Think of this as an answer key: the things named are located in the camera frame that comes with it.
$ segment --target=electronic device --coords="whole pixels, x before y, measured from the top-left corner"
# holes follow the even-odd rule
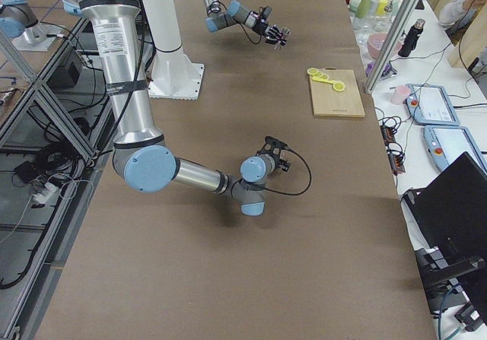
[[[467,153],[461,154],[420,193],[404,200],[430,247],[437,247],[450,267],[487,259],[487,175]],[[465,290],[479,318],[487,321],[487,269],[451,275]]]
[[[406,98],[411,117],[420,125],[459,126],[460,121],[447,91],[440,85],[407,84]]]
[[[445,170],[463,152],[468,152],[475,162],[487,171],[487,163],[467,127],[425,126],[423,137],[440,171]]]

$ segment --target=robotic arm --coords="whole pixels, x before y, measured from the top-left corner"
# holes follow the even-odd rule
[[[232,0],[226,12],[222,12],[224,5],[219,0],[203,0],[205,2],[206,26],[210,32],[216,32],[234,24],[242,24],[266,39],[266,43],[275,45],[276,49],[285,46],[291,31],[283,27],[269,26],[267,18],[271,14],[270,7],[261,8],[260,13],[251,11],[237,0]]]
[[[276,169],[289,168],[289,163],[281,159],[287,145],[268,136],[263,148],[242,163],[242,178],[175,157],[154,124],[143,68],[136,73],[138,0],[64,2],[72,14],[82,14],[93,24],[113,113],[119,120],[113,141],[113,166],[126,183],[140,192],[156,192],[174,180],[228,195],[240,202],[244,214],[262,214],[267,176]]]
[[[21,35],[33,45],[47,38],[46,32],[26,0],[0,1],[0,29],[9,38]]]

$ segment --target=white plug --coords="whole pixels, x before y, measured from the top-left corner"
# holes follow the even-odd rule
[[[58,190],[58,187],[52,183],[47,182],[44,184],[44,188],[39,193],[33,195],[33,200],[38,205],[45,205],[49,198],[53,196],[53,194]]]

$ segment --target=white table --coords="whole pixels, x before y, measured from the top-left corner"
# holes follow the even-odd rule
[[[411,52],[409,57],[423,57],[432,54],[433,52],[441,51],[448,45],[448,39],[444,30],[440,27],[438,19],[428,3],[425,2],[425,10],[415,10],[406,25],[406,32],[415,23],[418,18],[426,20],[425,29],[419,38],[416,49]],[[367,45],[359,45],[361,49],[361,58],[364,67],[373,59],[367,51]],[[402,120],[409,118],[409,112],[406,105],[395,105],[390,102],[393,90],[392,87],[401,84],[423,84],[427,81],[436,63],[438,66],[434,73],[428,80],[428,84],[443,85],[448,94],[456,94],[461,97],[467,97],[468,92],[465,89],[465,83],[470,79],[469,73],[463,68],[451,68],[447,60],[450,52],[453,52],[454,47],[450,45],[441,59],[441,53],[428,57],[427,59],[399,59],[393,62],[394,68],[398,71],[398,75],[381,81],[377,84],[372,97],[377,108],[384,111],[385,116],[399,116]],[[459,97],[450,97],[454,106],[485,103],[486,99],[482,94],[479,86],[474,80],[468,82],[468,89],[471,93],[469,99],[461,99]],[[487,133],[485,127],[487,126],[487,108],[471,108],[464,110],[456,110],[460,119],[460,125],[466,126],[472,133],[477,145],[482,151],[487,150]],[[377,118],[382,118],[382,113],[377,111]],[[422,137],[422,127],[411,120],[405,122],[399,128],[395,135],[397,142],[403,148],[406,147],[406,172],[398,176],[397,192],[401,196],[406,190],[411,188],[426,187],[436,176],[439,171],[434,165],[431,156],[428,153],[424,139]],[[406,204],[403,203],[403,212],[408,225],[409,236],[411,238],[414,249],[422,247],[428,248],[428,245],[422,236],[414,217],[411,215]],[[454,314],[461,307],[452,307],[445,312],[441,318],[442,338],[449,336],[458,326],[459,323],[455,320]],[[434,320],[434,327],[437,328],[437,321]],[[455,336],[457,340],[485,340],[487,339],[487,326],[482,325],[475,332],[465,332],[464,330]]]

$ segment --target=person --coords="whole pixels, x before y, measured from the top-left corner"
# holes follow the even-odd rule
[[[458,42],[476,12],[486,2],[487,0],[452,0],[441,9],[438,20],[453,42]],[[479,61],[472,71],[474,73],[487,71],[487,47],[479,55]]]

